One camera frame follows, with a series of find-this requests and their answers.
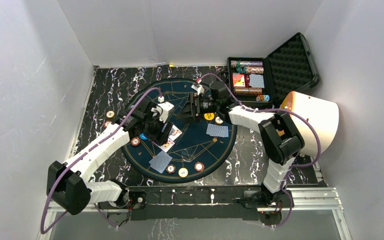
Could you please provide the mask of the blue small blind button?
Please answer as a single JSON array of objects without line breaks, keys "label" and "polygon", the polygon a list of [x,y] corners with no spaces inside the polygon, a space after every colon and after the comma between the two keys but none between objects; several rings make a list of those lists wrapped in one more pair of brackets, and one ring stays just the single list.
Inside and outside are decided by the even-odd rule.
[{"label": "blue small blind button", "polygon": [[148,138],[142,133],[140,136],[139,136],[142,140],[147,140]]}]

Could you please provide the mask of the red poker chip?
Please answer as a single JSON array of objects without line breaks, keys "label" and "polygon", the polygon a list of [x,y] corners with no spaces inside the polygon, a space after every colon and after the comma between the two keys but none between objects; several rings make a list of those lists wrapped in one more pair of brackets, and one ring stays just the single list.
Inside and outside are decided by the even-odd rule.
[{"label": "red poker chip", "polygon": [[134,137],[130,141],[132,146],[138,146],[141,143],[141,139],[139,137]]}]

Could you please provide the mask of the yellow big blind button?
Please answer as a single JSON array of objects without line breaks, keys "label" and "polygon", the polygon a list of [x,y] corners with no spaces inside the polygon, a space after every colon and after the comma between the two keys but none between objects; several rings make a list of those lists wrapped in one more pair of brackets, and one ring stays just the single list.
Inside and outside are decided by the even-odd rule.
[{"label": "yellow big blind button", "polygon": [[215,117],[216,116],[213,112],[208,112],[204,114],[204,119],[207,121],[212,121]]}]

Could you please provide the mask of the cream chip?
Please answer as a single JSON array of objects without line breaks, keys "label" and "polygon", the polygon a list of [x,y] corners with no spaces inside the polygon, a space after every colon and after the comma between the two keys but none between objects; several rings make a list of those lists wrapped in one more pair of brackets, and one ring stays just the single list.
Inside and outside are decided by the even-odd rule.
[{"label": "cream chip", "polygon": [[214,122],[217,124],[217,125],[222,125],[224,123],[224,121],[219,117],[217,116],[215,119],[214,119]]},{"label": "cream chip", "polygon": [[179,177],[181,178],[186,178],[188,175],[189,175],[189,171],[187,168],[185,167],[181,167],[179,170],[178,170],[178,175]]}]

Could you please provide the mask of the dealt card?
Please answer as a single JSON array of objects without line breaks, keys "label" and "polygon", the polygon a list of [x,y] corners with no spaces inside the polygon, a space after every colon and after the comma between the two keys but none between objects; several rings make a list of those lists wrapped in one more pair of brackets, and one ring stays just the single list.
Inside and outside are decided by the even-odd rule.
[{"label": "dealt card", "polygon": [[149,164],[152,169],[162,174],[172,159],[168,153],[161,151],[149,161]]},{"label": "dealt card", "polygon": [[226,125],[208,124],[206,134],[211,137],[227,138],[229,136],[229,128]]}]

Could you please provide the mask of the cream chip off mat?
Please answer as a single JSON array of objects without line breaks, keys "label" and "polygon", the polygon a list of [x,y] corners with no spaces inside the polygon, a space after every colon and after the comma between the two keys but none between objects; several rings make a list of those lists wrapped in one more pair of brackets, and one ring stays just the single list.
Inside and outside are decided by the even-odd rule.
[{"label": "cream chip off mat", "polygon": [[106,113],[106,117],[111,119],[115,116],[115,112],[113,110],[109,110],[107,113]]}]

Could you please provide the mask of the red chip off mat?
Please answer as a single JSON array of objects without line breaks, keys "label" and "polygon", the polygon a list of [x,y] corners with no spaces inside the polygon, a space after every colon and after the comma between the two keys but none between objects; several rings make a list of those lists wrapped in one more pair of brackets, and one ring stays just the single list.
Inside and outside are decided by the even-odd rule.
[{"label": "red chip off mat", "polygon": [[107,121],[104,122],[104,127],[107,128],[111,124],[112,124],[112,121],[107,120]]}]

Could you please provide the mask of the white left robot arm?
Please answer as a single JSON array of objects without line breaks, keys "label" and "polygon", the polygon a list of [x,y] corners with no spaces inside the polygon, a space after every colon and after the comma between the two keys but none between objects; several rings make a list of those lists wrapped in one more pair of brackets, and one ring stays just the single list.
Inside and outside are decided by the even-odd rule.
[{"label": "white left robot arm", "polygon": [[48,168],[46,194],[71,215],[88,205],[109,202],[117,208],[129,203],[129,188],[118,180],[90,182],[94,172],[121,147],[144,134],[163,145],[169,140],[174,105],[144,99],[133,106],[132,114],[110,123],[88,146],[63,163],[54,161]]}]

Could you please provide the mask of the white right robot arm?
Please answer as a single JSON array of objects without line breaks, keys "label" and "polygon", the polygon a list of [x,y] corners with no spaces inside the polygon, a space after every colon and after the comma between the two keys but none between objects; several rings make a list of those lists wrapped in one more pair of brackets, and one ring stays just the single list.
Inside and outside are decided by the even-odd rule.
[{"label": "white right robot arm", "polygon": [[241,204],[258,202],[261,205],[275,207],[285,192],[285,178],[305,141],[291,116],[287,112],[257,112],[244,106],[222,81],[210,86],[210,97],[200,80],[192,84],[193,91],[176,115],[185,123],[195,123],[207,113],[217,113],[222,121],[242,126],[260,133],[264,152],[268,157],[266,176],[261,184],[261,192],[255,196],[246,196]]}]

